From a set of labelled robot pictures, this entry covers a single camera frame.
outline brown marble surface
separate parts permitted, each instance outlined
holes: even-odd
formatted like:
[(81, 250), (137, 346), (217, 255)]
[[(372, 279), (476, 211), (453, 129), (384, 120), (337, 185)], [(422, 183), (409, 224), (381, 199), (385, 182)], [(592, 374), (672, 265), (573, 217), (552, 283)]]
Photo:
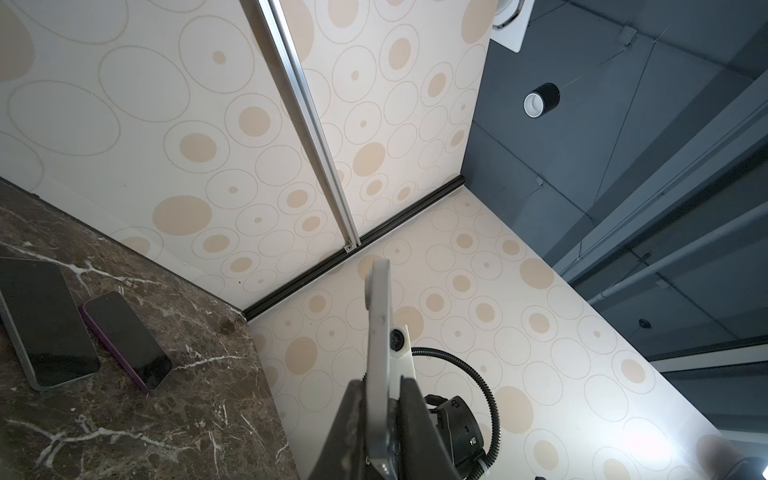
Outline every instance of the brown marble surface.
[(0, 323), (0, 478), (299, 478), (243, 317), (0, 182), (0, 256), (56, 262), (75, 301), (122, 292), (174, 370), (143, 394), (101, 370), (33, 391)]

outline ceiling pipe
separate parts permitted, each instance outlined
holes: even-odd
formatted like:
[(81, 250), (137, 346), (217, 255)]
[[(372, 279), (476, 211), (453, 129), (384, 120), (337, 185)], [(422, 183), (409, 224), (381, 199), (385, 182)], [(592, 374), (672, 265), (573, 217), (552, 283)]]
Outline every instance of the ceiling pipe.
[(590, 305), (594, 305), (595, 303), (605, 300), (609, 296), (614, 295), (615, 293), (618, 293), (624, 290), (625, 288), (632, 286), (635, 283), (638, 283), (648, 278), (649, 276), (659, 272), (664, 268), (667, 268), (673, 263), (676, 263), (682, 260), (683, 258), (688, 257), (692, 253), (695, 253), (698, 250), (701, 250), (704, 247), (707, 247), (712, 243), (715, 243), (718, 240), (732, 234), (733, 232), (736, 232), (746, 227), (750, 223), (756, 220), (759, 220), (762, 217), (765, 217), (767, 214), (768, 214), (768, 202), (765, 202), (757, 207), (754, 207), (752, 210), (746, 212), (745, 214), (734, 218), (730, 222), (722, 225), (721, 227), (718, 227), (715, 230), (712, 230), (706, 235), (699, 237), (698, 239), (689, 243), (685, 247), (682, 247), (679, 250), (675, 250), (673, 253), (670, 253), (669, 255), (662, 258), (661, 260), (652, 263), (645, 269), (635, 273), (632, 276), (629, 276), (628, 278), (622, 280), (616, 285), (613, 285), (612, 287), (607, 288), (606, 290), (603, 290), (602, 292), (598, 293), (597, 295), (589, 299), (588, 303)]

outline phone screen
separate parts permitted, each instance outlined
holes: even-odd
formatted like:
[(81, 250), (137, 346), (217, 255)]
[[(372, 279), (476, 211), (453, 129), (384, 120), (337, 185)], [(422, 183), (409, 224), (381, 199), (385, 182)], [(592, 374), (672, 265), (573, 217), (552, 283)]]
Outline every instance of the phone screen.
[[(18, 334), (40, 387), (51, 388), (98, 371), (91, 337), (57, 265), (0, 257), (0, 294), (8, 333), (12, 339), (12, 332)], [(23, 354), (19, 358), (25, 362)]]
[(94, 332), (118, 362), (126, 369), (130, 367), (134, 381), (141, 381), (139, 386), (156, 389), (173, 368), (168, 356), (120, 293), (110, 292), (86, 302), (83, 313), (85, 321), (96, 326)]

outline wallpaper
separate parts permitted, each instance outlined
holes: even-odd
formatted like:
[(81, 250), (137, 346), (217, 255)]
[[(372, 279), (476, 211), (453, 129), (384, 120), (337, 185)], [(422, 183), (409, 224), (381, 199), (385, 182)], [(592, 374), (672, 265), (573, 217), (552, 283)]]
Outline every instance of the wallpaper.
[(0, 45), (5, 179), (240, 308), (342, 247), (237, 0), (0, 0)]
[[(365, 371), (363, 279), (379, 258), (392, 264), (393, 322), (491, 387), (502, 452), (490, 478), (703, 480), (740, 457), (463, 187), (250, 322), (303, 478), (347, 382)], [(417, 357), (415, 367), (423, 394), (470, 405), (488, 448), (488, 407), (470, 378), (439, 359)]]
[(494, 0), (282, 0), (360, 234), (461, 170)]

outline purple smartphone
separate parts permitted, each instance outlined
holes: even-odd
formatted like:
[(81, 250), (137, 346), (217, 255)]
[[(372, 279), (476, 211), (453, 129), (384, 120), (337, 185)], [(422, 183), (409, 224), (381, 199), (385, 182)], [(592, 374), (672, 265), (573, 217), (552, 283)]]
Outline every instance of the purple smartphone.
[(139, 388), (149, 393), (174, 367), (125, 298), (110, 292), (80, 307), (83, 320)]

